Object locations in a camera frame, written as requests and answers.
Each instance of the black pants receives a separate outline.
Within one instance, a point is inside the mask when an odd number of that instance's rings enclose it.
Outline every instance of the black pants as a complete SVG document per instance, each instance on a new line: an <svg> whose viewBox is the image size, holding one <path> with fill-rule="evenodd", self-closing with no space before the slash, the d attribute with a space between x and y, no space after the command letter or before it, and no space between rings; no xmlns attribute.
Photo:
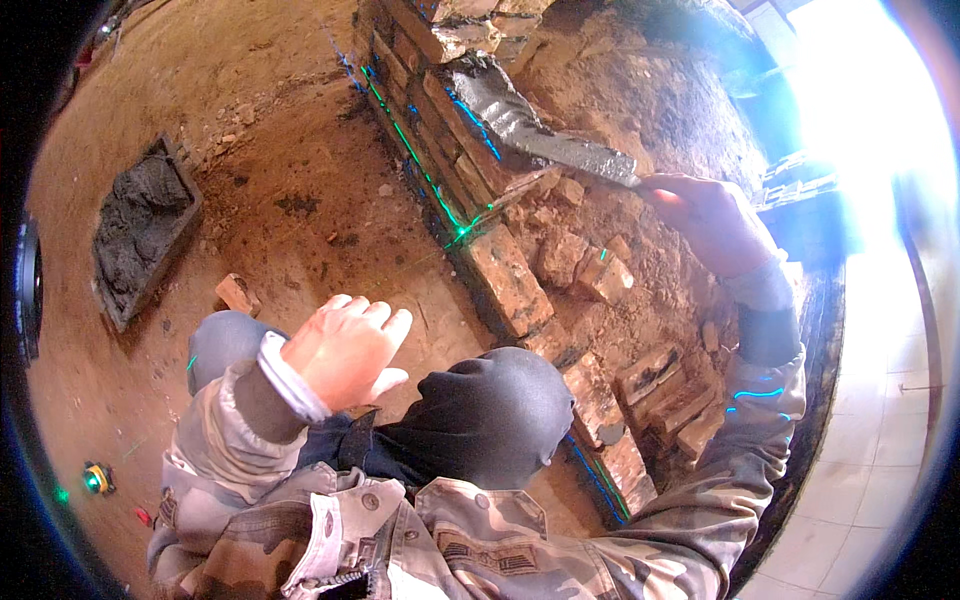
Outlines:
<svg viewBox="0 0 960 600"><path fill-rule="evenodd" d="M276 331L234 311L204 319L190 337L191 395L234 361L255 358L267 330ZM450 477L486 490L518 490L550 464L573 421L563 378L520 348L497 348L432 372L417 389L422 399L400 422L374 427L374 413L358 420L339 414L311 427L298 467L323 461L410 486Z"/></svg>

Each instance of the white tile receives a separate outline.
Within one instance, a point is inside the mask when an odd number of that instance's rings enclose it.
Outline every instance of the white tile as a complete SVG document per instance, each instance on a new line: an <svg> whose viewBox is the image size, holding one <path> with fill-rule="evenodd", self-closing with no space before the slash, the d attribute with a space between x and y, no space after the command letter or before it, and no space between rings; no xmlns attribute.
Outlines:
<svg viewBox="0 0 960 600"><path fill-rule="evenodd" d="M872 465L882 421L880 411L866 415L833 415L818 460L846 465Z"/></svg>
<svg viewBox="0 0 960 600"><path fill-rule="evenodd" d="M853 524L857 527L890 527L900 517L913 494L919 467L873 467L867 490Z"/></svg>
<svg viewBox="0 0 960 600"><path fill-rule="evenodd" d="M833 415L863 415L882 410L886 381L877 374L841 374L830 412Z"/></svg>
<svg viewBox="0 0 960 600"><path fill-rule="evenodd" d="M791 586L762 573L754 573L736 597L738 600L809 600L816 592Z"/></svg>
<svg viewBox="0 0 960 600"><path fill-rule="evenodd" d="M806 477L794 514L852 525L870 479L870 467L818 461Z"/></svg>
<svg viewBox="0 0 960 600"><path fill-rule="evenodd" d="M908 335L887 345L887 372L926 371L926 336Z"/></svg>
<svg viewBox="0 0 960 600"><path fill-rule="evenodd" d="M848 525L791 515L758 571L793 586L816 589L840 553L849 530Z"/></svg>
<svg viewBox="0 0 960 600"><path fill-rule="evenodd" d="M929 371L891 373L886 379L884 415L917 415L929 412Z"/></svg>
<svg viewBox="0 0 960 600"><path fill-rule="evenodd" d="M853 527L847 534L847 540L840 548L837 560L827 573L827 578L819 586L819 590L826 593L846 593L867 570L870 561L874 559L883 541L886 540L887 529L871 527Z"/></svg>
<svg viewBox="0 0 960 600"><path fill-rule="evenodd" d="M884 415L874 465L911 467L924 459L926 414Z"/></svg>

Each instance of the green laser line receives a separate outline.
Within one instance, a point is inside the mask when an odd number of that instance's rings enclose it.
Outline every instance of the green laser line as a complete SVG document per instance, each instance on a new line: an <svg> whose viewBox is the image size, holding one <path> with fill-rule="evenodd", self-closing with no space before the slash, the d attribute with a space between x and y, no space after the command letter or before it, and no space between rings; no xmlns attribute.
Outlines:
<svg viewBox="0 0 960 600"><path fill-rule="evenodd" d="M620 497L619 492L610 482L610 479L607 479L607 473L604 472L603 468L600 466L600 463L597 462L597 459L593 459L593 463L596 465L597 470L600 471L600 476L603 477L603 480L607 482L607 485L610 486L610 491L613 493L613 497L616 498L616 503L620 505L620 509L623 511L623 515L626 518L630 518L630 511L627 510L627 507L623 504L623 498Z"/></svg>

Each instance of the brick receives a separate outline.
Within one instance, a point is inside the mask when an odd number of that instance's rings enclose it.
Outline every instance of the brick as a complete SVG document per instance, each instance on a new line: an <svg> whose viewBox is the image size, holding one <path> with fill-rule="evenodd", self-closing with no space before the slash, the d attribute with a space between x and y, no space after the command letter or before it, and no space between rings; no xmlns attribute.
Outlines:
<svg viewBox="0 0 960 600"><path fill-rule="evenodd" d="M571 291L583 298L614 306L634 287L634 276L627 265L611 252L599 248L587 250L577 267Z"/></svg>
<svg viewBox="0 0 960 600"><path fill-rule="evenodd" d="M247 283L247 281L236 273L231 273L224 277L224 280L217 284L217 296L223 300L230 310L238 310L244 314L256 317L260 314L263 307L260 299Z"/></svg>
<svg viewBox="0 0 960 600"><path fill-rule="evenodd" d="M700 416L691 421L677 434L677 447L694 461L700 460L707 442L716 434L726 413L726 406L722 397L712 402L704 409Z"/></svg>
<svg viewBox="0 0 960 600"><path fill-rule="evenodd" d="M554 365L560 364L571 351L570 334L553 318L536 333L531 333L517 343L521 348L542 356Z"/></svg>
<svg viewBox="0 0 960 600"><path fill-rule="evenodd" d="M647 502L657 497L654 480L647 473L643 457L640 456L629 429L624 432L619 442L604 446L599 455L600 463L610 474L610 479L631 516L639 513Z"/></svg>
<svg viewBox="0 0 960 600"><path fill-rule="evenodd" d="M707 321L700 328L700 337L704 340L704 349L715 352L720 349L720 339L717 337L717 326L713 321Z"/></svg>
<svg viewBox="0 0 960 600"><path fill-rule="evenodd" d="M394 51L390 49L390 46L383 40L380 33L376 31L373 32L373 51L379 57L377 68L379 70L380 80L385 81L387 78L392 79L396 81L396 84L399 85L401 89L405 89L407 83L410 81L410 74L407 73L406 67L403 66L400 59L394 55ZM383 73L384 66L386 66L386 73Z"/></svg>
<svg viewBox="0 0 960 600"><path fill-rule="evenodd" d="M494 196L503 196L508 192L524 187L527 183L546 175L550 169L548 167L538 171L516 171L503 166L486 144L473 137L473 133L464 122L466 116L453 105L453 101L446 92L445 85L435 74L428 71L424 75L423 90L433 101L437 112L449 125L453 137L464 147L470 160L473 161L477 171L483 176Z"/></svg>
<svg viewBox="0 0 960 600"><path fill-rule="evenodd" d="M633 406L653 392L680 367L683 351L679 346L664 344L640 357L631 367L616 374L617 393L627 406Z"/></svg>
<svg viewBox="0 0 960 600"><path fill-rule="evenodd" d="M453 138L450 128L446 125L446 122L441 118L440 114L437 113L437 109L430 99L426 97L426 93L423 91L421 85L414 83L410 86L410 100L412 100L413 105L417 107L417 113L423 120L423 124L426 125L427 129L430 130L430 133L437 140L437 144L444 151L444 155L446 155L451 162L455 161L460 155L460 144Z"/></svg>
<svg viewBox="0 0 960 600"><path fill-rule="evenodd" d="M684 425L691 422L716 399L717 391L702 380L688 381L668 402L650 411L650 426L662 440L672 440Z"/></svg>
<svg viewBox="0 0 960 600"><path fill-rule="evenodd" d="M420 70L420 50L402 31L394 32L394 54L411 73Z"/></svg>
<svg viewBox="0 0 960 600"><path fill-rule="evenodd" d="M490 22L504 37L523 37L537 29L542 20L539 14L495 14Z"/></svg>
<svg viewBox="0 0 960 600"><path fill-rule="evenodd" d="M484 16L493 10L496 2L497 0L417 0L413 4L423 18L438 23L451 16Z"/></svg>
<svg viewBox="0 0 960 600"><path fill-rule="evenodd" d="M467 254L509 335L522 338L553 316L553 305L507 226L474 238Z"/></svg>
<svg viewBox="0 0 960 600"><path fill-rule="evenodd" d="M579 206L584 202L584 186L571 178L561 177L553 188L553 197L558 202Z"/></svg>
<svg viewBox="0 0 960 600"><path fill-rule="evenodd" d="M477 210L487 210L488 206L490 210L492 210L493 196L490 195L490 190L487 189L487 185L483 182L480 174L477 173L477 168L473 166L469 157L462 155L457 158L453 168L457 171L457 175L460 176L460 181L470 191L470 195L476 201Z"/></svg>
<svg viewBox="0 0 960 600"><path fill-rule="evenodd" d="M623 262L629 261L634 255L634 252L630 250L630 246L628 246L627 242L623 239L623 236L619 234L610 238L610 241L607 242L607 250L616 254Z"/></svg>
<svg viewBox="0 0 960 600"><path fill-rule="evenodd" d="M541 14L553 4L554 0L500 0L496 5L497 12L526 12Z"/></svg>
<svg viewBox="0 0 960 600"><path fill-rule="evenodd" d="M564 383L573 394L576 425L584 439L594 448L619 442L626 425L596 355L587 352L564 371Z"/></svg>
<svg viewBox="0 0 960 600"><path fill-rule="evenodd" d="M566 287L573 283L573 273L577 263L584 257L589 244L580 237L564 229L553 229L547 233L537 262L536 274L541 283L555 287Z"/></svg>
<svg viewBox="0 0 960 600"><path fill-rule="evenodd" d="M470 197L466 188L460 183L460 180L457 179L456 173L450 168L450 164L446 161L446 158L444 158L437 140L430 130L428 130L424 121L420 121L417 124L417 135L420 136L427 151L434 158L433 164L437 167L437 172L431 173L430 177L437 177L439 173L441 180L444 182L446 191L446 193L443 194L444 200L447 198L455 200L458 205L457 211L464 215L469 215L468 219L472 219L473 214L471 213L476 212L473 199Z"/></svg>

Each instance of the red object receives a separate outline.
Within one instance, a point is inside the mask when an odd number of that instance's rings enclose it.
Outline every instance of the red object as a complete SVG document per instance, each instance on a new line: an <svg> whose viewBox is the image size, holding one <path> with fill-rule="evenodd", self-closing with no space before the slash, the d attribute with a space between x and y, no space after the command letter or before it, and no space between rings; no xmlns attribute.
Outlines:
<svg viewBox="0 0 960 600"><path fill-rule="evenodd" d="M140 522L146 525L147 527L150 527L151 525L154 524L154 520L150 518L150 513L148 513L147 511L143 510L140 507L136 507L135 509L133 509L133 511L136 513L137 517L139 517Z"/></svg>

